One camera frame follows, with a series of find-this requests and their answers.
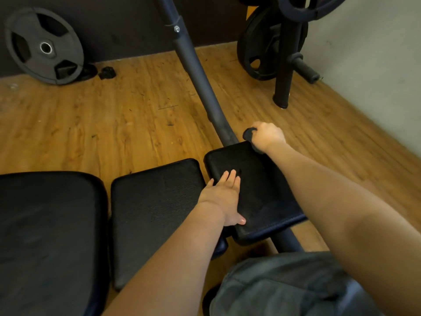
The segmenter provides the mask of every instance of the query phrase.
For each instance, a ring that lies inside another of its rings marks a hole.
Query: wooden floor
[[[274,81],[250,78],[235,46],[197,52],[237,137],[255,120],[275,123],[293,148],[379,195],[421,231],[417,157],[322,82],[309,85],[294,76],[290,107],[276,107]],[[61,87],[24,75],[0,79],[0,174],[83,171],[109,190],[121,175],[195,158],[207,178],[203,156],[221,143],[175,53],[107,65],[115,79]],[[327,249],[311,223],[293,230],[306,250]],[[266,246],[230,240],[228,252],[210,263],[205,290],[235,262],[271,252]]]

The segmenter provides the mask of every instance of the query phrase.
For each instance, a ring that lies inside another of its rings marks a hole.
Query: black leather cushion
[[[204,187],[199,162],[192,158],[113,181],[111,261],[116,290],[121,290],[181,225]],[[227,241],[220,238],[214,257],[227,247]]]
[[[0,314],[100,315],[107,192],[79,172],[0,176]]]
[[[238,212],[247,223],[232,228],[239,244],[268,238],[306,219],[282,172],[266,154],[253,151],[249,142],[211,151],[204,162],[216,181],[232,169],[241,177]]]

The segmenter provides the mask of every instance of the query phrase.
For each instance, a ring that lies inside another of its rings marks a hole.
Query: forearm
[[[266,153],[345,270],[389,312],[415,315],[421,308],[421,236],[393,208],[342,175],[287,144]]]
[[[223,226],[224,217],[217,208],[207,203],[197,205],[104,316],[196,315]]]

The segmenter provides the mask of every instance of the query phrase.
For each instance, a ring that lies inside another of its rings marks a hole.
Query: gray shorts
[[[239,263],[210,305],[212,316],[380,316],[330,252],[283,253]]]

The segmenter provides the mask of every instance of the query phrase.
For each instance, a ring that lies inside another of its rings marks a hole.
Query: person's left hand
[[[245,224],[245,218],[237,212],[240,178],[225,171],[219,182],[213,186],[211,179],[199,196],[197,205],[212,205],[220,209],[225,217],[224,226]]]

